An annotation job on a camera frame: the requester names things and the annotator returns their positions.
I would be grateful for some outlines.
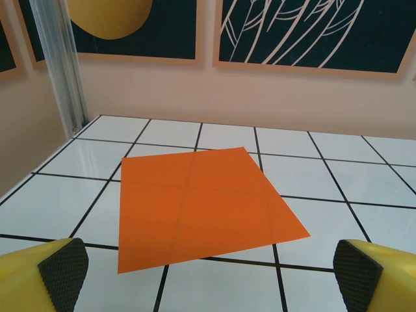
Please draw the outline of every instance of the white tile floor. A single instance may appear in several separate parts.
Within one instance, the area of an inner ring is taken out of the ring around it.
[[[121,158],[236,146],[311,237],[117,275]],[[101,116],[0,200],[0,254],[82,238],[90,267],[76,311],[346,311],[337,241],[416,253],[415,189],[414,140]]]

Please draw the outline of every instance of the poster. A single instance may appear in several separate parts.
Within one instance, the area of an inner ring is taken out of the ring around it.
[[[214,65],[401,79],[414,0],[218,0]]]
[[[46,68],[44,51],[40,43],[38,30],[34,22],[33,12],[29,0],[14,0],[23,36],[34,69]]]
[[[199,65],[200,0],[69,0],[80,59]]]
[[[0,82],[19,77],[23,73],[14,34],[4,4],[0,2]]]

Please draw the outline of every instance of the beige wall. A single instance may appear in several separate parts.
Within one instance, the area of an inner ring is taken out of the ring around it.
[[[0,196],[64,141],[46,70],[34,71],[12,1],[5,1],[25,74],[0,84]]]
[[[214,0],[205,0],[203,68],[81,61],[92,117],[119,114],[416,138],[416,58],[400,83],[212,68]]]

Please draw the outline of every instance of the orange paper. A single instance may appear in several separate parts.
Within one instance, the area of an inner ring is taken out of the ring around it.
[[[122,161],[119,273],[308,236],[244,148]]]

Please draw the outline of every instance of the black rubber pad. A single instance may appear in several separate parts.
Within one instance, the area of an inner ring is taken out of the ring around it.
[[[38,268],[56,311],[72,312],[88,270],[84,242],[73,239]]]
[[[333,269],[348,312],[366,312],[383,267],[347,240],[340,240]]]

